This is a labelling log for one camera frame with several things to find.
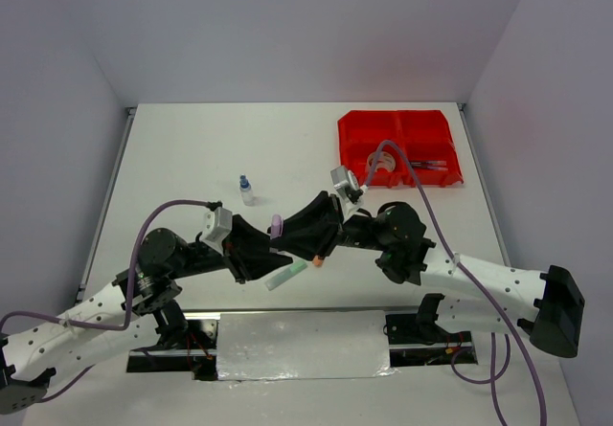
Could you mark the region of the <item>clear blue-cap spray bottle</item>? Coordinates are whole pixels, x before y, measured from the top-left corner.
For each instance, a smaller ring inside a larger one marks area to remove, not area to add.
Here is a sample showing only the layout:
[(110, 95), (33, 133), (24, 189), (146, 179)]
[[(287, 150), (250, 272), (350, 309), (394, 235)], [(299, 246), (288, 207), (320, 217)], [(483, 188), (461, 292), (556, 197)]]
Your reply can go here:
[(242, 174), (239, 177), (238, 184), (243, 203), (246, 206), (253, 206), (255, 204), (255, 195), (253, 193), (252, 186), (245, 174)]

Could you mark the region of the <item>purple highlighter cap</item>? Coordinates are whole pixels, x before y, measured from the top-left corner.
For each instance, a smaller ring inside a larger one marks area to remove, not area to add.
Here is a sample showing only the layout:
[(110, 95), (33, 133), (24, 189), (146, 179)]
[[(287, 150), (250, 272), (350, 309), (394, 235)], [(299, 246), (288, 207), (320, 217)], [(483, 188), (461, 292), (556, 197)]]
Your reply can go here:
[(274, 214), (270, 224), (270, 238), (275, 239), (283, 234), (284, 220), (279, 214)]

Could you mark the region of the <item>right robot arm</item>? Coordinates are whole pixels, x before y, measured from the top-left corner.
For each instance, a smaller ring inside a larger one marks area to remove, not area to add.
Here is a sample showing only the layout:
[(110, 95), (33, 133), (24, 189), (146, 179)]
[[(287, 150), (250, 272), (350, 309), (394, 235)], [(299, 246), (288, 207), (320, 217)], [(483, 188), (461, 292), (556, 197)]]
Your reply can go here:
[(337, 247), (378, 252), (375, 265), (388, 280), (428, 288), (416, 318), (427, 341), (464, 331), (517, 333), (547, 354), (578, 355), (585, 298), (567, 269), (523, 270), (448, 253), (404, 202), (386, 203), (375, 215), (345, 204), (322, 191), (289, 218), (274, 217), (272, 247), (304, 260)]

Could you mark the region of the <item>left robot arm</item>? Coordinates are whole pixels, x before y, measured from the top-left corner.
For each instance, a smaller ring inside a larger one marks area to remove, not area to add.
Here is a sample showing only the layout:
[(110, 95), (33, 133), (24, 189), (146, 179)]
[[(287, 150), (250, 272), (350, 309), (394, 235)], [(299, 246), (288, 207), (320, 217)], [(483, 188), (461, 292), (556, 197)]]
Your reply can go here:
[(33, 328), (2, 336), (2, 414), (51, 401), (57, 383), (74, 385), (118, 354), (190, 342), (193, 332), (176, 301), (178, 280), (228, 270), (244, 284), (291, 262), (271, 252), (268, 236), (240, 216), (193, 242), (166, 228), (139, 235), (127, 270), (98, 293), (58, 316), (35, 315)]

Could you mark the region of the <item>red compartment bin tray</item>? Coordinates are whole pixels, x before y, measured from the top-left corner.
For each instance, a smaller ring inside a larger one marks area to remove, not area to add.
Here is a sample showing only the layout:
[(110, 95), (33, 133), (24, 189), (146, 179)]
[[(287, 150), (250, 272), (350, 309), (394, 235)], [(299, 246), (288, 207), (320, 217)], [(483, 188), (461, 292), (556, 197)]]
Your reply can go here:
[(363, 184), (368, 156), (384, 140), (394, 142), (409, 161), (445, 160), (447, 172), (414, 171), (425, 186), (461, 185), (449, 124), (440, 110), (352, 110), (337, 122), (340, 164)]

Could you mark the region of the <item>large silver tape roll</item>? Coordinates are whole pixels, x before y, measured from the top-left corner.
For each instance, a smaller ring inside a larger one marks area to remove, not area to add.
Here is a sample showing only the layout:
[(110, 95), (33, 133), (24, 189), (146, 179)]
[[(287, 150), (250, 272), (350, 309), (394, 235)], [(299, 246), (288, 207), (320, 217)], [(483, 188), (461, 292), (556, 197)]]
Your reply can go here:
[(373, 152), (367, 158), (365, 170), (366, 172), (370, 172), (371, 169), (374, 168), (375, 171), (384, 170), (386, 172), (393, 172), (396, 166), (396, 159), (391, 153), (381, 151), (377, 160), (375, 160), (375, 153)]

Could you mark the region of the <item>green highlighter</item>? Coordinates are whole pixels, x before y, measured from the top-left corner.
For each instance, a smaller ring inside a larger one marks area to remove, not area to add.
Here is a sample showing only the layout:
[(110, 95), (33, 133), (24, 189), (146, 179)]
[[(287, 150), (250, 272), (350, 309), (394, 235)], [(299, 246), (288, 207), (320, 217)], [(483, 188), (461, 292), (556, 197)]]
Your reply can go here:
[(266, 289), (268, 291), (273, 291), (284, 283), (288, 282), (289, 280), (292, 280), (294, 277), (296, 277), (298, 274), (305, 271), (306, 269), (307, 263), (304, 260), (300, 259), (294, 261), (290, 265), (285, 267), (283, 270), (276, 273), (273, 277), (268, 279), (265, 282)]

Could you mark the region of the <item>silver foil covered plate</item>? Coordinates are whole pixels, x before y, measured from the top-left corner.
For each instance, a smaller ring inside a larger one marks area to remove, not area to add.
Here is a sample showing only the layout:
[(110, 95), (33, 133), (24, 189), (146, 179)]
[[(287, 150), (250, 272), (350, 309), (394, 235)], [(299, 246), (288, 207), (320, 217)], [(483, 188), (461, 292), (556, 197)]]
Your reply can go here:
[(394, 372), (378, 310), (223, 315), (216, 370), (225, 381), (356, 379)]

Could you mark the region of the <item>blue pen with label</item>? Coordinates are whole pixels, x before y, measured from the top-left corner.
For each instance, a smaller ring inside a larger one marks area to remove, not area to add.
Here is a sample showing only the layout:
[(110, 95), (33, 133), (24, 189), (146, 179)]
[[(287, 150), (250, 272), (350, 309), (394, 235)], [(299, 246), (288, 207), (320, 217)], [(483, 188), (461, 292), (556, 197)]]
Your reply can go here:
[(428, 161), (410, 161), (411, 166), (418, 168), (428, 167), (446, 167), (447, 162), (445, 160), (428, 160)]

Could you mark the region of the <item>dark blue pen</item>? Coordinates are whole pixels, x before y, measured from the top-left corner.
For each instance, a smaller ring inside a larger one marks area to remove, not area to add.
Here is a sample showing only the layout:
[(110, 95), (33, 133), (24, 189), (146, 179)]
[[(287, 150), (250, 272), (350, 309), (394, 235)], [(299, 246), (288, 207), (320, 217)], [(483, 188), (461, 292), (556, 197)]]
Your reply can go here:
[(448, 168), (447, 167), (441, 167), (441, 166), (417, 166), (417, 167), (413, 167), (414, 171), (438, 171), (438, 172), (447, 172)]

